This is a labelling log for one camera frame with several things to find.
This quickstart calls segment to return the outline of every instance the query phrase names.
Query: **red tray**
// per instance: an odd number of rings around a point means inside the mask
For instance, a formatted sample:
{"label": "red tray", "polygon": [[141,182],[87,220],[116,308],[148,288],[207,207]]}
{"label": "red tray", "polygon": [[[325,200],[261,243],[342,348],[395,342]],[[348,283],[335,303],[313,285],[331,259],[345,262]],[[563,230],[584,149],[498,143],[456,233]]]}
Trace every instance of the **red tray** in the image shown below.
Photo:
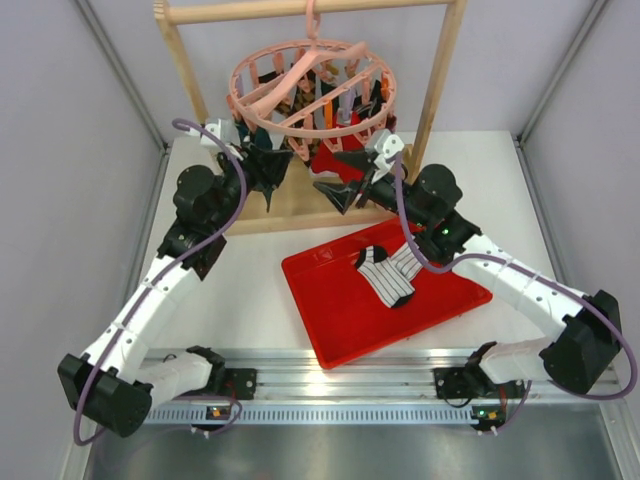
{"label": "red tray", "polygon": [[380,245],[391,256],[403,243],[396,218],[282,261],[322,368],[342,365],[491,300],[491,292],[470,280],[423,269],[412,282],[416,293],[409,303],[385,307],[354,264],[369,245]]}

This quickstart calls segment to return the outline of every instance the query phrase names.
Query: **black and white striped garment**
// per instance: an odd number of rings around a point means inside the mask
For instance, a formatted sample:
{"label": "black and white striped garment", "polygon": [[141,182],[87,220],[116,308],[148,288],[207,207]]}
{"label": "black and white striped garment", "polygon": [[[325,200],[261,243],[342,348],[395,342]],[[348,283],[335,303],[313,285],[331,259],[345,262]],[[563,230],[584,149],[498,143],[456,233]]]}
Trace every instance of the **black and white striped garment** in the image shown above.
{"label": "black and white striped garment", "polygon": [[404,243],[396,253],[391,255],[391,263],[395,265],[398,271],[409,281],[416,278],[418,272],[422,269],[422,265],[413,255],[408,243]]}
{"label": "black and white striped garment", "polygon": [[405,305],[415,292],[413,285],[390,261],[387,251],[378,245],[361,250],[355,267],[389,308]]}

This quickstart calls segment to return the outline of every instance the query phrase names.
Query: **wooden pole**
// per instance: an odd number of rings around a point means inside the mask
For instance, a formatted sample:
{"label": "wooden pole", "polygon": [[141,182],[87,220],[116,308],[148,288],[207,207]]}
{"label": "wooden pole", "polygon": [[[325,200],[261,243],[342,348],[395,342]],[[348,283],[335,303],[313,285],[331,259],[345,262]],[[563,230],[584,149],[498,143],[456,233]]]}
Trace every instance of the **wooden pole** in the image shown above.
{"label": "wooden pole", "polygon": [[427,86],[427,93],[425,94],[422,113],[420,114],[420,123],[418,123],[416,139],[413,143],[413,154],[410,165],[407,165],[410,182],[413,182],[418,173],[420,173],[422,157],[424,157],[429,135],[433,128],[433,120],[435,119],[442,90],[447,79],[449,64],[451,63],[466,6],[467,0],[455,0],[454,3],[447,5],[447,10],[444,14],[438,48],[433,59],[429,85]]}
{"label": "wooden pole", "polygon": [[184,85],[187,91],[187,95],[193,106],[193,111],[198,122],[204,124],[209,117],[209,112],[202,98],[202,92],[198,86],[198,81],[193,72],[187,51],[184,48],[184,43],[182,43],[180,32],[175,25],[168,21],[167,12],[170,11],[170,8],[167,0],[156,0],[153,4],[156,22],[169,48],[169,52],[171,52],[173,63],[175,63],[180,79],[182,80],[182,85]]}
{"label": "wooden pole", "polygon": [[[452,4],[456,0],[316,0],[315,13],[352,12],[381,8],[415,7],[421,5]],[[166,19],[171,25],[194,23],[228,22],[254,18],[288,17],[304,15],[305,0],[263,0],[225,3],[222,5],[199,5],[171,7]]]}

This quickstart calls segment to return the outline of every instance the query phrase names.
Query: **wooden drying rack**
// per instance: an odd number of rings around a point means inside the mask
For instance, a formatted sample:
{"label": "wooden drying rack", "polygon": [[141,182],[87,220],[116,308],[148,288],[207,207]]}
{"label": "wooden drying rack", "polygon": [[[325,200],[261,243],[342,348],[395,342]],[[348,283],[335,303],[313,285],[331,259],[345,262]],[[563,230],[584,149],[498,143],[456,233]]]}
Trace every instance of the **wooden drying rack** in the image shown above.
{"label": "wooden drying rack", "polygon": [[[409,180],[413,181],[420,170],[433,126],[436,110],[442,96],[449,63],[453,55],[458,31],[467,0],[316,0],[316,13],[350,12],[425,5],[446,5],[446,12],[440,30],[438,47],[431,68],[427,92],[420,114],[420,122],[413,146],[404,152],[409,170]],[[196,80],[191,61],[182,42],[179,25],[198,23],[251,20],[256,18],[286,17],[305,14],[305,0],[262,0],[203,5],[191,7],[171,7],[166,0],[156,0],[154,14],[158,27],[171,52],[182,84],[189,96],[196,119],[205,123],[209,118],[207,106]],[[300,228],[328,227],[356,223],[376,223],[389,218],[388,212],[371,205],[363,209],[352,209],[340,215],[331,203],[312,186],[308,171],[302,162],[292,162],[287,176],[273,194],[271,212],[267,213],[262,195],[252,193],[247,199],[242,215],[229,233],[257,233]]]}

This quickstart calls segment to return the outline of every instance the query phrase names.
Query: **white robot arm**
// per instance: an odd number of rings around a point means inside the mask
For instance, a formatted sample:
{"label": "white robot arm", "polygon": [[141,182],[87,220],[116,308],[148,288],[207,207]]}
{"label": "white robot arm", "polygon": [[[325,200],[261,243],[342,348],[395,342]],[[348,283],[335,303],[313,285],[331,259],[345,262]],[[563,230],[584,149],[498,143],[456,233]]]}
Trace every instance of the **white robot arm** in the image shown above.
{"label": "white robot arm", "polygon": [[452,270],[482,285],[544,333],[544,337],[527,342],[483,345],[468,363],[480,390],[487,392],[512,380],[553,380],[571,392],[586,394],[621,348],[592,310],[604,315],[619,332],[616,299],[604,291],[588,297],[557,284],[532,273],[504,252],[455,210],[462,191],[445,166],[425,166],[412,184],[396,178],[389,173],[390,165],[403,148],[399,136],[378,131],[364,150],[335,154],[361,170],[362,180],[349,184],[315,182],[314,186],[342,213],[354,202],[359,207],[371,200],[406,216],[408,222],[422,227],[414,236],[418,256],[443,266],[427,264],[430,269],[439,273]]}
{"label": "white robot arm", "polygon": [[[225,150],[237,160],[246,190],[262,192],[268,206],[272,191],[284,179],[291,152],[259,148],[255,132],[234,146],[235,127],[225,121],[211,122],[204,130],[228,143]],[[206,138],[201,143],[210,146]],[[242,196],[239,172],[230,163],[221,154],[222,174],[204,165],[180,174],[173,197],[176,221],[141,285],[80,357],[68,354],[58,366],[71,408],[122,437],[135,432],[150,409],[193,390],[215,395],[222,386],[224,359],[207,348],[191,347],[150,368],[141,365],[177,305],[198,288],[226,244],[222,227],[237,215]]]}

